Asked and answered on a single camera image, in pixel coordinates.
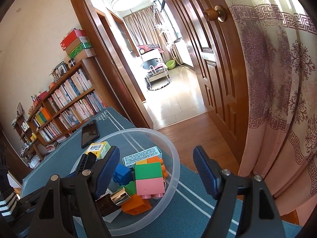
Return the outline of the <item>teal white medicine box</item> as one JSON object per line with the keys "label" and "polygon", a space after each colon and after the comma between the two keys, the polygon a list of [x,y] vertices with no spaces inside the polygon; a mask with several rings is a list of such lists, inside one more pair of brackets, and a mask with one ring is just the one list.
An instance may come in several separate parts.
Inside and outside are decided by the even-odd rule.
{"label": "teal white medicine box", "polygon": [[122,162],[126,167],[133,167],[138,161],[142,161],[151,157],[162,157],[161,150],[157,147],[151,147],[143,151],[123,157]]}

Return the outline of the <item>green orange toy block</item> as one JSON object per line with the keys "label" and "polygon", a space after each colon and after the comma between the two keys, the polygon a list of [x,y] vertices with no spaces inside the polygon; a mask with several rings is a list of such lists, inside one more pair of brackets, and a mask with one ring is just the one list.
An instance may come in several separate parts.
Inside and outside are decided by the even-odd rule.
{"label": "green orange toy block", "polygon": [[134,181],[129,182],[127,185],[123,185],[126,192],[130,196],[130,199],[121,205],[121,209],[124,213],[129,215],[139,215],[152,209],[152,205],[148,199],[142,199],[137,195],[136,184]]}

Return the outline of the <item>large wooden bookshelf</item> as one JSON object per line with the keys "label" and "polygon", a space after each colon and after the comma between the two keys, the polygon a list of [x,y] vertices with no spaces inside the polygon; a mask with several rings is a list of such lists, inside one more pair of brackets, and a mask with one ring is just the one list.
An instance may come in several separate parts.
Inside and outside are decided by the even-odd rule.
{"label": "large wooden bookshelf", "polygon": [[106,79],[97,60],[86,58],[68,70],[27,120],[43,145],[62,141],[109,106]]}

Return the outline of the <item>white red medicine box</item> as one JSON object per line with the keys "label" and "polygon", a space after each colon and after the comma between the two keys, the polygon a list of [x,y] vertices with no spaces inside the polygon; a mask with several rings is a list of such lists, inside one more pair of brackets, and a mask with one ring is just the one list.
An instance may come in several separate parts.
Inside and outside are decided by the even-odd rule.
{"label": "white red medicine box", "polygon": [[112,212],[111,214],[109,214],[109,215],[103,217],[103,220],[104,220],[105,222],[107,222],[107,223],[111,223],[111,222],[113,222],[113,220],[114,220],[121,212],[122,212],[122,209],[120,208],[120,209],[118,209],[118,210]]}

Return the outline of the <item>black smartphone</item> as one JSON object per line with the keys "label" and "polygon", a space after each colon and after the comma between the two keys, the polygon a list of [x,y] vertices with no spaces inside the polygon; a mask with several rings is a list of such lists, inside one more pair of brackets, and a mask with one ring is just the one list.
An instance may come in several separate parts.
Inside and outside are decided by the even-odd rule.
{"label": "black smartphone", "polygon": [[86,148],[100,137],[96,120],[92,120],[82,128],[81,147]]}

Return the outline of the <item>blue toy block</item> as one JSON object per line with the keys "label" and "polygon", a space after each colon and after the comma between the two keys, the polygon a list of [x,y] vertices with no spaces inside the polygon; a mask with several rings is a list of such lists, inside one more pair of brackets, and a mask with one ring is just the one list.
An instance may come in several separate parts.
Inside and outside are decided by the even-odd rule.
{"label": "blue toy block", "polygon": [[113,172],[112,180],[119,186],[127,185],[129,184],[129,182],[134,181],[130,168],[120,163],[117,165],[115,171]]}

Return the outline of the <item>dark perfume bottle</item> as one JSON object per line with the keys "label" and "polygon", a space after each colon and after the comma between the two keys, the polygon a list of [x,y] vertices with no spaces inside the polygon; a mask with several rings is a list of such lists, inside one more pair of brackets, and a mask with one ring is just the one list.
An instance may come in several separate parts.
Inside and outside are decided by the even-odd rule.
{"label": "dark perfume bottle", "polygon": [[119,190],[115,191],[112,194],[108,193],[101,196],[98,200],[96,200],[96,205],[101,216],[106,217],[120,209],[121,205],[130,199],[131,197],[126,191],[125,187],[121,187]]}

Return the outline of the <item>yellow medicine box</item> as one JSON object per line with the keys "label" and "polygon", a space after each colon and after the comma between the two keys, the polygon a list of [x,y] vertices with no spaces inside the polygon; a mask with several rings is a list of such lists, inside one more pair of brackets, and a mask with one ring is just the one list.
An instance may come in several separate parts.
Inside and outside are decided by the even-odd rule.
{"label": "yellow medicine box", "polygon": [[92,143],[85,151],[85,154],[93,153],[97,159],[103,159],[110,148],[111,146],[107,141]]}

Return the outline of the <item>stacked coloured boxes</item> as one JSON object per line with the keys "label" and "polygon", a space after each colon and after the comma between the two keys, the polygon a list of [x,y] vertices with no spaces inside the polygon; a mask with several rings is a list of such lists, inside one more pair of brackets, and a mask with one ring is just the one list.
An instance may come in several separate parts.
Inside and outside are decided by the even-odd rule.
{"label": "stacked coloured boxes", "polygon": [[60,42],[60,46],[68,57],[76,63],[83,59],[96,56],[90,39],[86,33],[80,29],[70,30]]}

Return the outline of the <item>yellow orange toy block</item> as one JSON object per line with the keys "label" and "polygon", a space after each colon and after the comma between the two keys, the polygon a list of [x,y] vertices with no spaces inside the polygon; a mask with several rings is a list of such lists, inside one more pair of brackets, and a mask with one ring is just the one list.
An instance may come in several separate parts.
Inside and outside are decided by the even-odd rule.
{"label": "yellow orange toy block", "polygon": [[168,176],[164,161],[159,156],[137,161],[134,165],[135,179],[166,178]]}

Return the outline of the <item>clear plastic bowl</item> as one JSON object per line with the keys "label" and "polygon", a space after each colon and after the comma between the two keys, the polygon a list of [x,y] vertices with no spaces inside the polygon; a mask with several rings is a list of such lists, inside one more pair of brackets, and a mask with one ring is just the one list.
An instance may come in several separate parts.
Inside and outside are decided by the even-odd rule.
{"label": "clear plastic bowl", "polygon": [[162,160],[167,170],[165,194],[163,198],[151,199],[152,209],[132,216],[120,213],[111,223],[106,223],[113,237],[133,234],[150,225],[168,208],[178,186],[180,178],[180,158],[174,144],[162,133],[146,128],[130,128],[108,134],[97,140],[107,141],[120,150],[120,163],[125,164],[124,158],[142,151],[154,151],[154,147],[162,154]]}

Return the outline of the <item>teal table mat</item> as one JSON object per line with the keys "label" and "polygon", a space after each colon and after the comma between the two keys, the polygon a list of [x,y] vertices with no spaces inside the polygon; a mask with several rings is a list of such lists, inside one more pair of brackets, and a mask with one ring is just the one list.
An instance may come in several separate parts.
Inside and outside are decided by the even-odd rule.
{"label": "teal table mat", "polygon": [[[96,115],[95,120],[101,138],[134,127],[112,107]],[[77,130],[23,179],[21,195],[26,196],[46,185],[53,174],[64,177],[72,173],[83,152],[81,130]],[[216,201],[206,193],[199,175],[180,165],[178,186],[168,208],[142,230],[120,237],[201,237],[215,205]]]}

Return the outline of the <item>green pink toy block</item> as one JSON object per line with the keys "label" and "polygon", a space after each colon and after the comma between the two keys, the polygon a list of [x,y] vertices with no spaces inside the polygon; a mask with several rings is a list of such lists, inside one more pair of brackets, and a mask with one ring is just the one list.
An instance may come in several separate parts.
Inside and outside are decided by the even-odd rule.
{"label": "green pink toy block", "polygon": [[159,162],[137,164],[134,170],[138,196],[142,199],[159,199],[164,196],[165,184]]}

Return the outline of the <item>black comb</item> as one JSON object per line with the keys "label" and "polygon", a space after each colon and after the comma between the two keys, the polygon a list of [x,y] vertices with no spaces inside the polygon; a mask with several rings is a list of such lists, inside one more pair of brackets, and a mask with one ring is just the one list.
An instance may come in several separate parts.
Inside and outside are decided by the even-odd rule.
{"label": "black comb", "polygon": [[83,154],[76,167],[75,176],[80,174],[84,170],[91,169],[94,166],[96,159],[97,159],[97,156],[92,152]]}

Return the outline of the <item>small wooden shelf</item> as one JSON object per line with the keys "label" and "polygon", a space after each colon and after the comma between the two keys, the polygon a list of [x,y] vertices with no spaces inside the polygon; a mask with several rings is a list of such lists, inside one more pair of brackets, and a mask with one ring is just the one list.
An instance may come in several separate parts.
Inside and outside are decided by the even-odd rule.
{"label": "small wooden shelf", "polygon": [[12,122],[12,126],[24,144],[22,149],[23,155],[34,155],[37,137],[28,125],[24,115],[18,114],[16,119]]}

